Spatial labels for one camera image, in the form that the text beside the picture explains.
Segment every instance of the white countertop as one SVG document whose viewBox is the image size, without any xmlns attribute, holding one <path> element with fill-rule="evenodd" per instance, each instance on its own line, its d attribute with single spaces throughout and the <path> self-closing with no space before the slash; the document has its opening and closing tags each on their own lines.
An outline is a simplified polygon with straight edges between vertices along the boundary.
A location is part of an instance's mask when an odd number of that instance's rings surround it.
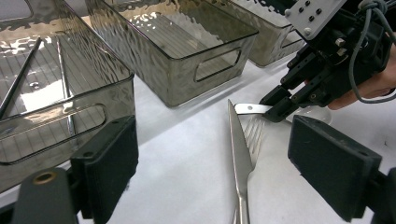
<svg viewBox="0 0 396 224">
<path fill-rule="evenodd" d="M 109 223 L 231 224 L 236 191 L 227 101 L 258 103 L 287 73 L 290 59 L 265 68 L 247 62 L 241 77 L 177 108 L 167 108 L 135 78 L 139 164 Z M 393 111 L 395 102 L 332 112 L 334 128 L 384 156 L 385 174 L 396 166 Z M 251 223 L 345 223 L 289 161 L 290 126 L 268 128 L 248 181 Z M 366 209 L 352 223 L 370 223 L 372 215 Z"/>
</svg>

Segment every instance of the plastic storage bin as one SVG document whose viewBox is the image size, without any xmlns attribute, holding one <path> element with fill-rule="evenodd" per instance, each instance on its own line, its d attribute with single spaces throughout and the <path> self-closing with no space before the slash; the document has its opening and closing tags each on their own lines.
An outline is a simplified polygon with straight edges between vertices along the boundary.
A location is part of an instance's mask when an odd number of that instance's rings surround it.
<svg viewBox="0 0 396 224">
<path fill-rule="evenodd" d="M 264 67 L 303 47 L 304 41 L 284 16 L 292 0 L 212 0 L 211 3 L 259 30 L 248 58 Z"/>
<path fill-rule="evenodd" d="M 29 5 L 31 17 L 0 22 L 0 102 L 42 40 L 0 121 L 0 192 L 134 115 L 133 73 L 94 31 L 64 1 Z"/>
<path fill-rule="evenodd" d="M 239 76 L 257 34 L 206 1 L 86 2 L 95 31 L 167 106 Z"/>
</svg>

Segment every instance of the knife handle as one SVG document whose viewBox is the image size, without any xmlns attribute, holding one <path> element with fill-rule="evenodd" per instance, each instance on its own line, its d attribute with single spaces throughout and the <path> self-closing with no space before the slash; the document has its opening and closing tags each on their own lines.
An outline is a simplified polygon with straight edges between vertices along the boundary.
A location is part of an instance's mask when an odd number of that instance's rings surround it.
<svg viewBox="0 0 396 224">
<path fill-rule="evenodd" d="M 239 223 L 249 224 L 248 217 L 248 198 L 239 196 Z"/>
</svg>

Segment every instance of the clear plastic bin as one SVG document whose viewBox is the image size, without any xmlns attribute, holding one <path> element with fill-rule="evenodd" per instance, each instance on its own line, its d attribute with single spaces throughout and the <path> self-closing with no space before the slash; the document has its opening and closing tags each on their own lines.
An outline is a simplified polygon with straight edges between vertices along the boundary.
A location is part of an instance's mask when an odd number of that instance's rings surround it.
<svg viewBox="0 0 396 224">
<path fill-rule="evenodd" d="M 217 8 L 259 30 L 248 58 L 264 67 L 301 49 L 304 41 L 285 18 L 293 0 L 211 0 Z"/>
<path fill-rule="evenodd" d="M 167 106 L 239 76 L 257 34 L 206 1 L 86 2 L 95 31 Z"/>
<path fill-rule="evenodd" d="M 0 192 L 134 115 L 133 73 L 106 43 L 62 0 L 29 7 L 30 17 L 0 22 L 0 103 L 21 74 L 0 121 Z"/>
</svg>

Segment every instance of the robotic hand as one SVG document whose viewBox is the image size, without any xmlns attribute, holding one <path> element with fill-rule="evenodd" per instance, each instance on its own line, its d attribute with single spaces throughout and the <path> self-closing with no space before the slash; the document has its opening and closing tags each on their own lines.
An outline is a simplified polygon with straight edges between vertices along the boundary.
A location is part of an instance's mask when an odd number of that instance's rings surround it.
<svg viewBox="0 0 396 224">
<path fill-rule="evenodd" d="M 264 116 L 280 122 L 299 107 L 326 106 L 351 89 L 368 104 L 396 98 L 367 101 L 357 89 L 387 65 L 396 37 L 384 14 L 395 6 L 394 0 L 300 0 L 287 9 L 285 16 L 307 45 L 288 63 L 281 84 L 261 99 L 272 106 Z"/>
</svg>

